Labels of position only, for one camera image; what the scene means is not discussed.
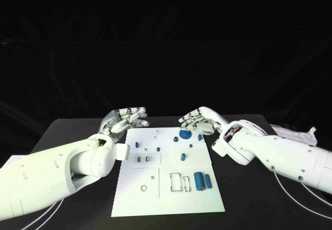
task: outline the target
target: white pegboard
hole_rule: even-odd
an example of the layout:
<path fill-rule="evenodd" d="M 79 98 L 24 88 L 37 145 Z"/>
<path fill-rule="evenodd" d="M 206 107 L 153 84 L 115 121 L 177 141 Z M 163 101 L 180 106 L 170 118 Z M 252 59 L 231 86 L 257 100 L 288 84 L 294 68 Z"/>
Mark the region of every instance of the white pegboard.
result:
<path fill-rule="evenodd" d="M 131 147 L 130 157 L 121 162 L 112 217 L 225 211 L 205 141 L 198 140 L 196 131 L 192 131 L 190 139 L 182 139 L 179 131 L 177 127 L 128 130 L 125 144 Z M 186 160 L 180 161 L 183 152 Z M 137 156 L 141 156 L 141 161 L 146 156 L 153 156 L 154 161 L 137 162 Z M 195 172 L 209 174 L 212 189 L 196 190 Z M 170 191 L 170 173 L 180 174 L 180 192 Z M 186 176 L 190 192 L 185 191 Z"/>

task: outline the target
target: gray table surface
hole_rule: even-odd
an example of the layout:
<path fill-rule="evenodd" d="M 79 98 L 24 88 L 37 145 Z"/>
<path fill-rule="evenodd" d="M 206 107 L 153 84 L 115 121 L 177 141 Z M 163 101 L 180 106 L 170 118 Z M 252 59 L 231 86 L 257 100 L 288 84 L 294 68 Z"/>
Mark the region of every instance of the gray table surface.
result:
<path fill-rule="evenodd" d="M 177 127 L 180 117 L 147 117 L 150 127 Z M 245 119 L 270 135 L 274 131 L 261 115 L 225 115 L 229 121 Z M 49 126 L 33 152 L 88 138 L 99 127 L 101 118 L 58 119 Z M 229 156 L 221 157 L 211 149 L 218 135 L 205 136 L 212 167 L 225 206 L 225 213 L 198 213 L 137 217 L 111 217 L 120 161 L 109 174 L 69 196 L 42 230 L 133 230 L 133 229 L 330 229 L 332 221 L 306 211 L 288 198 L 274 174 L 258 159 L 242 166 Z M 332 216 L 330 207 L 319 203 L 301 185 L 280 176 L 281 183 L 299 202 Z M 40 210 L 0 222 L 0 229 L 21 229 L 45 212 Z M 37 221 L 34 229 L 49 217 Z"/>

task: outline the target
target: cable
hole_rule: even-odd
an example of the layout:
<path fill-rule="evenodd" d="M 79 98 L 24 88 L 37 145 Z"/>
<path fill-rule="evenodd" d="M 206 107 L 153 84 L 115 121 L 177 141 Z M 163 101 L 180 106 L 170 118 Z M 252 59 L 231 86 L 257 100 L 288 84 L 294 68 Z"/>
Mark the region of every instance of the cable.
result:
<path fill-rule="evenodd" d="M 323 200 L 323 199 L 312 192 L 312 190 L 307 188 L 307 186 L 306 186 L 304 184 L 301 184 L 301 185 L 304 186 L 306 190 L 312 193 L 312 195 L 313 195 L 326 205 L 329 205 L 329 206 L 332 207 L 332 204 L 330 204 L 326 200 Z"/>
<path fill-rule="evenodd" d="M 312 211 L 307 207 L 304 207 L 299 202 L 297 202 L 297 200 L 290 196 L 290 194 L 287 193 L 287 191 L 286 191 L 286 189 L 284 189 L 284 187 L 283 187 L 283 185 L 281 185 L 281 183 L 280 183 L 280 180 L 278 180 L 278 177 L 277 177 L 277 174 L 274 173 L 274 175 L 275 175 L 275 178 L 277 178 L 277 181 L 278 181 L 278 184 L 280 184 L 280 186 L 281 186 L 281 188 L 283 188 L 283 190 L 284 190 L 284 192 L 286 192 L 286 194 L 288 195 L 288 197 L 293 199 L 293 201 L 307 210 L 307 211 L 310 211 L 312 213 L 314 213 L 314 214 L 317 214 L 319 216 L 322 216 L 322 217 L 325 217 L 325 218 L 327 218 L 327 219 L 332 219 L 330 217 L 326 217 L 325 215 L 322 215 L 320 213 L 317 213 L 317 212 L 314 212 L 314 211 Z"/>
<path fill-rule="evenodd" d="M 56 210 L 53 211 L 50 217 L 53 216 L 55 212 L 58 211 L 58 209 L 59 209 L 59 207 L 60 207 L 60 204 L 59 204 Z M 45 220 L 45 222 L 42 223 L 42 225 L 40 225 L 34 230 L 39 230 L 39 229 L 42 228 L 42 226 L 45 225 L 45 223 L 47 222 L 47 220 L 50 219 L 50 217 Z"/>
<path fill-rule="evenodd" d="M 39 219 L 45 216 L 45 214 L 49 212 L 49 210 L 53 208 L 55 204 L 49 207 L 49 209 L 46 210 L 46 212 L 42 214 L 42 216 L 21 229 L 26 230 L 37 221 Z"/>

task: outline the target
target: blue cylinder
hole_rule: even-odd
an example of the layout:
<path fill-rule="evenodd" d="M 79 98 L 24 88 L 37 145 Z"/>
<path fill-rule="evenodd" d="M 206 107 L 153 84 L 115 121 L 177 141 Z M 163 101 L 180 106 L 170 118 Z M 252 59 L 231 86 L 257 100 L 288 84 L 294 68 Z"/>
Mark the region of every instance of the blue cylinder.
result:
<path fill-rule="evenodd" d="M 182 139 L 189 139 L 192 137 L 192 132 L 187 130 L 180 130 L 179 135 Z"/>
<path fill-rule="evenodd" d="M 203 177 L 205 177 L 206 187 L 212 188 L 211 181 L 209 181 L 209 174 L 205 174 Z"/>
<path fill-rule="evenodd" d="M 200 172 L 193 173 L 193 177 L 195 177 L 196 190 L 198 190 L 198 191 L 205 190 L 205 184 L 203 184 L 203 179 L 202 179 L 202 173 L 200 173 Z"/>

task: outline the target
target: robotic hand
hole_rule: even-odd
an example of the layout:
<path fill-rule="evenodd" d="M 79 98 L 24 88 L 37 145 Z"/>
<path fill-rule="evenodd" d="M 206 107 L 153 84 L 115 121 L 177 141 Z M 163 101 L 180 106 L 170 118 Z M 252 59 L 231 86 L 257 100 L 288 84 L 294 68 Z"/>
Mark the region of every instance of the robotic hand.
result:
<path fill-rule="evenodd" d="M 306 143 L 267 135 L 249 121 L 228 122 L 209 108 L 200 107 L 179 119 L 180 129 L 211 135 L 219 132 L 212 150 L 247 165 L 257 157 L 274 173 L 332 194 L 332 154 Z"/>
<path fill-rule="evenodd" d="M 115 144 L 124 131 L 148 126 L 146 108 L 112 110 L 88 139 L 27 155 L 0 169 L 0 220 L 32 213 L 104 177 L 130 146 Z"/>

